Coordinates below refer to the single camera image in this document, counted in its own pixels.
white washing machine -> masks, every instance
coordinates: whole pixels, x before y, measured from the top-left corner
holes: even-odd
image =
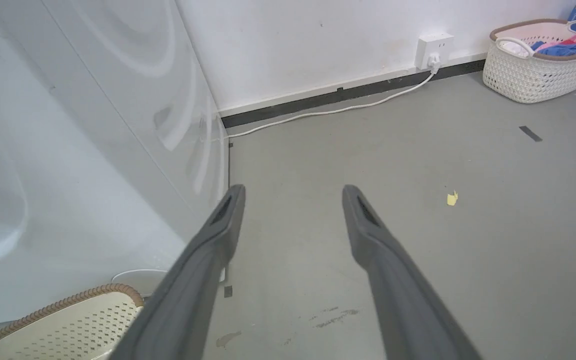
[[[0,0],[0,322],[154,289],[227,188],[174,0]]]

power outlet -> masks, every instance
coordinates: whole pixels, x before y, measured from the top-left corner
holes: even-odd
[[[453,35],[445,33],[419,36],[414,66],[419,70],[429,69],[428,59],[430,55],[434,54],[439,55],[442,65],[448,63],[448,57],[453,52],[454,40],[455,37]]]

baseboard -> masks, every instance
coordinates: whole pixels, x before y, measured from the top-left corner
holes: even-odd
[[[486,59],[486,54],[486,52],[483,52],[451,59],[447,66],[441,68],[433,79],[439,80],[481,71],[483,69],[484,59]],[[347,80],[306,91],[266,98],[251,104],[220,109],[219,113],[226,128],[231,128],[233,126],[253,123],[254,121],[320,107],[321,105],[409,87],[422,82],[426,77],[428,77],[428,71],[420,71],[412,66],[410,68]]]

white power cord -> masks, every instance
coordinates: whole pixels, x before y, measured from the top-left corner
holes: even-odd
[[[437,72],[439,71],[439,66],[441,66],[441,60],[439,59],[439,55],[437,54],[433,54],[430,55],[430,59],[428,59],[428,65],[432,68],[432,70],[430,70],[430,76],[428,76],[428,78],[426,80],[423,80],[421,82],[421,84],[416,85],[413,88],[409,88],[407,90],[404,90],[402,92],[398,92],[395,93],[391,96],[388,96],[387,98],[384,98],[382,100],[379,100],[377,102],[373,102],[372,104],[364,104],[364,105],[354,105],[354,106],[348,106],[348,107],[344,107],[343,109],[339,109],[339,110],[333,110],[333,111],[322,111],[322,112],[308,112],[306,114],[298,114],[297,116],[293,116],[293,117],[289,117],[286,118],[284,120],[281,121],[276,121],[276,122],[271,122],[271,123],[266,123],[266,125],[261,125],[259,127],[255,127],[254,129],[248,130],[248,131],[244,131],[240,134],[231,134],[228,135],[226,138],[227,139],[232,139],[232,138],[238,138],[238,137],[242,137],[244,135],[248,135],[248,134],[252,134],[254,132],[258,132],[259,130],[262,129],[266,129],[266,128],[270,128],[271,126],[275,126],[275,125],[280,125],[280,124],[284,124],[284,123],[288,123],[288,121],[293,121],[293,120],[297,120],[297,119],[301,119],[303,117],[310,117],[310,116],[327,116],[329,114],[337,114],[337,113],[342,113],[342,112],[347,112],[348,110],[354,110],[354,109],[363,109],[363,108],[369,108],[369,107],[374,107],[375,105],[379,105],[379,104],[383,104],[388,100],[397,98],[397,96],[403,95],[403,94],[407,94],[411,91],[416,91],[416,89],[421,88],[422,86],[424,86],[427,82],[430,81],[430,79],[433,78],[433,76],[435,76],[437,74]]]

scuff mark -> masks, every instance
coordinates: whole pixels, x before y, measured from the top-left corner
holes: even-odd
[[[357,315],[359,314],[359,310],[357,309],[343,310],[341,313],[342,313],[341,316],[334,317],[326,322],[318,323],[317,325],[313,326],[313,328],[324,328],[336,322],[343,322],[342,321],[343,318],[347,317],[348,315]]]
[[[226,344],[228,344],[228,342],[230,342],[232,339],[238,337],[241,334],[242,334],[241,330],[239,330],[237,332],[227,333],[226,335],[217,339],[217,347],[222,347],[222,348],[226,349]]]

